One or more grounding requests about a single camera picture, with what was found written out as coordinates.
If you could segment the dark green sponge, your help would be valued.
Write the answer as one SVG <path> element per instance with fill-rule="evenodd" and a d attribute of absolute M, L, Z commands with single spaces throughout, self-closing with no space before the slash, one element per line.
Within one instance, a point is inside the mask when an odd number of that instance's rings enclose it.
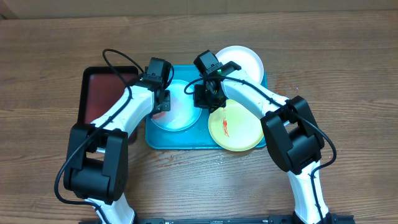
<path fill-rule="evenodd" d="M 166 115 L 166 112 L 165 112 L 165 111 L 162 111 L 162 112 L 160 112 L 160 113 L 154 114 L 154 115 L 152 116 L 152 119 L 160 119 L 160 118 L 162 118 L 162 117 L 165 116 L 165 115 Z"/>

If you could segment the light blue plate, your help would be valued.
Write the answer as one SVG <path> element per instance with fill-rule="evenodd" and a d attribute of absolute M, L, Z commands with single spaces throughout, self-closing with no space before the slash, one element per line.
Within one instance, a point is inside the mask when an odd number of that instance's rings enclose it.
<path fill-rule="evenodd" d="M 160 119 L 152 119 L 152 122 L 166 131 L 181 131 L 193 125 L 201 115 L 201 108 L 194 107 L 193 95 L 184 93 L 188 82 L 173 80 L 167 88 L 170 91 L 170 111 Z"/>

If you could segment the yellow-green plate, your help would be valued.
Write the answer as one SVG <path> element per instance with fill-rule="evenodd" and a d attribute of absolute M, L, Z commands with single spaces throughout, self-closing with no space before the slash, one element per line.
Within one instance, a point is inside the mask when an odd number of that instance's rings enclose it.
<path fill-rule="evenodd" d="M 219 146 L 235 152 L 252 149 L 264 138 L 260 120 L 234 100 L 210 114 L 208 129 Z"/>

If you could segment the white pink-rimmed plate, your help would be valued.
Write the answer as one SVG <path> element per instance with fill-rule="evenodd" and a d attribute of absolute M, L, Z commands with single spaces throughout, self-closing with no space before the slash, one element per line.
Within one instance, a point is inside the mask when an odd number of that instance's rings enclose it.
<path fill-rule="evenodd" d="M 266 81 L 264 65 L 260 57 L 253 50 L 240 45 L 233 45 L 221 49 L 216 53 L 219 62 L 235 62 L 256 82 Z"/>

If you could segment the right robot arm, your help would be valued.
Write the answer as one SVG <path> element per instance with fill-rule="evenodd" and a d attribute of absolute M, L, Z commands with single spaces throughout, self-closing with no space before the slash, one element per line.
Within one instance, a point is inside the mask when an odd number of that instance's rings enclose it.
<path fill-rule="evenodd" d="M 191 84 L 195 87 L 194 100 L 201 105 L 223 106 L 224 100 L 210 100 L 207 96 L 216 90 L 260 120 L 271 159 L 289 177 L 296 223 L 333 223 L 320 184 L 320 169 L 333 163 L 321 164 L 321 150 L 331 141 L 318 127 L 306 100 L 276 95 L 248 78 L 208 77 Z"/>

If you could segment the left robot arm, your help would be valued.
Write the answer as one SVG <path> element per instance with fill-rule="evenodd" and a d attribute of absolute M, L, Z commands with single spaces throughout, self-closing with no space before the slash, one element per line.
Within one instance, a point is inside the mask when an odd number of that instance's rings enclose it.
<path fill-rule="evenodd" d="M 168 77 L 131 81 L 103 115 L 89 124 L 74 125 L 55 193 L 63 184 L 78 197 L 75 204 L 96 210 L 98 223 L 136 223 L 124 194 L 129 137 L 148 114 L 170 109 L 169 85 Z"/>

